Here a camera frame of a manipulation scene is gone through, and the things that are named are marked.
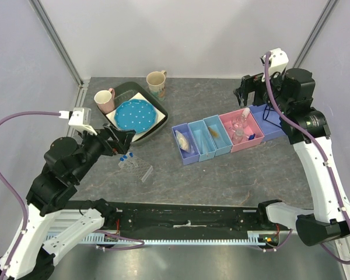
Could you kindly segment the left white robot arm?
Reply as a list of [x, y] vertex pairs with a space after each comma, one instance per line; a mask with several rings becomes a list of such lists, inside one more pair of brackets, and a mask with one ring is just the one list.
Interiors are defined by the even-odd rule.
[[59, 260], [89, 233], [116, 225], [117, 209], [105, 199], [99, 199], [56, 238], [44, 241], [49, 228], [99, 157], [127, 153], [135, 131], [120, 131], [113, 125], [105, 125], [96, 132], [84, 131], [80, 135], [80, 144], [71, 137], [61, 137], [45, 153], [45, 165], [23, 203], [22, 224], [7, 252], [0, 257], [0, 278], [48, 279]]

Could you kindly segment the clear glass flask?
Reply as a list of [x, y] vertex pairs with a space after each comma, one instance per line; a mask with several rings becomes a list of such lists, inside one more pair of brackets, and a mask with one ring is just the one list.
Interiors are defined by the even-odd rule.
[[237, 145], [237, 144], [241, 143], [244, 138], [245, 138], [244, 129], [241, 127], [237, 127], [233, 132], [232, 142], [235, 145]]

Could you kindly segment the graduated cylinder blue base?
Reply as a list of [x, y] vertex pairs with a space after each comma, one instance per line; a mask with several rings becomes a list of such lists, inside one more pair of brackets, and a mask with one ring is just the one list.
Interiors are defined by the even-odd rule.
[[255, 134], [251, 134], [251, 135], [247, 135], [246, 136], [246, 139], [248, 140], [248, 141], [250, 141], [250, 140], [253, 140], [253, 139], [255, 139]]

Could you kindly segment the clear flask white stopper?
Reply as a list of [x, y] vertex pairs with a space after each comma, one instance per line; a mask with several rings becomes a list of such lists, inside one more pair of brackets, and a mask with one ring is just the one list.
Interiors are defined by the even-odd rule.
[[236, 121], [238, 123], [244, 123], [250, 114], [250, 109], [248, 107], [244, 108], [243, 111], [236, 116]]

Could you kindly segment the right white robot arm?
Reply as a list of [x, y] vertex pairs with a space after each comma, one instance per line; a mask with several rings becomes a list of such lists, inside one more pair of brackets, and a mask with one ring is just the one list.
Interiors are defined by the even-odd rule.
[[270, 79], [273, 96], [281, 113], [303, 131], [280, 120], [304, 168], [313, 199], [313, 209], [286, 205], [280, 200], [262, 202], [255, 222], [267, 230], [276, 223], [297, 231], [301, 241], [314, 246], [350, 235], [346, 219], [350, 219], [347, 199], [335, 167], [330, 129], [324, 114], [312, 106], [315, 80], [312, 73], [292, 68], [284, 74], [274, 73]]

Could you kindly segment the clear test tube rack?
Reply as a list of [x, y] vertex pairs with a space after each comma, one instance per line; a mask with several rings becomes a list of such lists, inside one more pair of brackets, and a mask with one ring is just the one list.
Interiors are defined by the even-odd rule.
[[153, 166], [136, 155], [134, 155], [133, 159], [130, 159], [129, 152], [126, 156], [128, 159], [124, 159], [125, 162], [119, 161], [118, 166], [121, 170], [125, 170], [129, 174], [136, 176], [144, 183], [153, 172]]

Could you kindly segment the black wire ring stand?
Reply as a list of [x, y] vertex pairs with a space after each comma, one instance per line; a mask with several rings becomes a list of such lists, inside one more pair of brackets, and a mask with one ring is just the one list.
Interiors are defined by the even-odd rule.
[[263, 110], [262, 119], [271, 125], [281, 128], [281, 121], [279, 115], [273, 108], [271, 108], [268, 105], [266, 105], [266, 107]]

